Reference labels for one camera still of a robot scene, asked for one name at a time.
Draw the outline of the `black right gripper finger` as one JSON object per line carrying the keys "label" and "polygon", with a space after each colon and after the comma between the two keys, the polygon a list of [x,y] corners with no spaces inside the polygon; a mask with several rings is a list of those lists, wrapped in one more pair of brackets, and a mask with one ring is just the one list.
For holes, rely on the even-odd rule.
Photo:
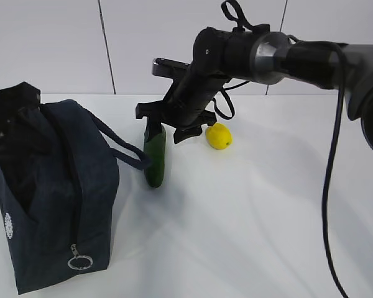
{"label": "black right gripper finger", "polygon": [[148,146],[165,146],[166,131],[162,124],[162,101],[138,103],[136,119],[146,118],[144,144]]}
{"label": "black right gripper finger", "polygon": [[216,123],[214,112],[203,111],[191,124],[177,126],[173,134],[174,144],[178,144],[188,138],[198,137],[203,133],[202,126],[212,126]]}

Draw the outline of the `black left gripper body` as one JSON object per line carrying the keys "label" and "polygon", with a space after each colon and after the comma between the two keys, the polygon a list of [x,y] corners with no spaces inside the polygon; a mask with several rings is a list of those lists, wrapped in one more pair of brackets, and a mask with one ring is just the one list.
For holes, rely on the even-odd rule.
{"label": "black left gripper body", "polygon": [[50,153],[50,140],[29,119],[40,109],[40,95],[25,81],[0,89],[0,160]]}

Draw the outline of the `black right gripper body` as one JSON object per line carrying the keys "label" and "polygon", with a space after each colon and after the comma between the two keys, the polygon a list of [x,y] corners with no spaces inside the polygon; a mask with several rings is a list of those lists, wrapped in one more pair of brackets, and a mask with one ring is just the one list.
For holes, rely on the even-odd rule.
{"label": "black right gripper body", "polygon": [[162,123],[173,128],[191,124],[223,86],[231,80],[225,71],[227,43],[233,31],[207,27],[196,37],[192,61],[182,78],[172,79],[170,89],[161,100]]}

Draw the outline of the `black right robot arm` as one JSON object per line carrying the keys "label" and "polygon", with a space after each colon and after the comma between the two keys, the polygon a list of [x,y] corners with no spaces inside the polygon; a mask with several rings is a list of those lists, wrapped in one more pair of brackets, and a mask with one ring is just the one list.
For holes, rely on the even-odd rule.
{"label": "black right robot arm", "polygon": [[373,45],[302,41],[271,32],[265,24],[254,31],[207,27],[195,39],[191,63],[156,58],[152,72],[170,78],[172,85],[162,100],[138,104],[136,117],[173,127],[175,143],[223,117],[207,105],[226,92],[230,80],[273,85],[290,78],[338,90],[349,120],[361,120],[373,150]]}

